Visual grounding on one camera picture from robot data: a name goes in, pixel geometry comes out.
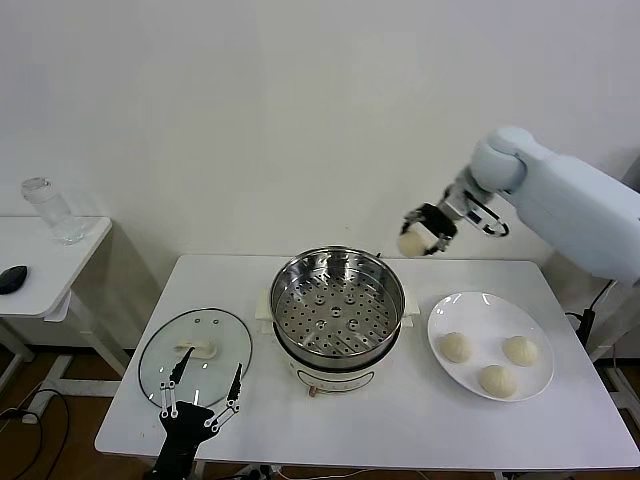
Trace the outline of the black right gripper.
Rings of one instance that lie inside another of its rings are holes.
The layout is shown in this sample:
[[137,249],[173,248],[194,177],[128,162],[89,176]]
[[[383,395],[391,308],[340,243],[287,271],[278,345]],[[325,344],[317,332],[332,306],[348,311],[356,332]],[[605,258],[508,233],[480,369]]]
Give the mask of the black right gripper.
[[405,225],[422,223],[422,225],[438,239],[424,250],[425,256],[445,252],[450,244],[450,237],[457,234],[454,222],[436,206],[425,203],[411,210],[404,216]]

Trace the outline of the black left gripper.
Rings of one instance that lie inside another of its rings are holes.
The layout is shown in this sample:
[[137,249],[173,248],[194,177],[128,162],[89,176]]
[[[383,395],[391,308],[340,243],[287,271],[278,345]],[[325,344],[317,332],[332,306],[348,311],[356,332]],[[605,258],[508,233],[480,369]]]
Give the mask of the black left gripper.
[[239,397],[243,364],[239,363],[223,408],[213,415],[207,408],[176,400],[175,390],[195,350],[187,348],[168,379],[160,383],[160,421],[166,438],[160,454],[149,471],[150,479],[187,479],[201,443],[210,440],[240,411]]

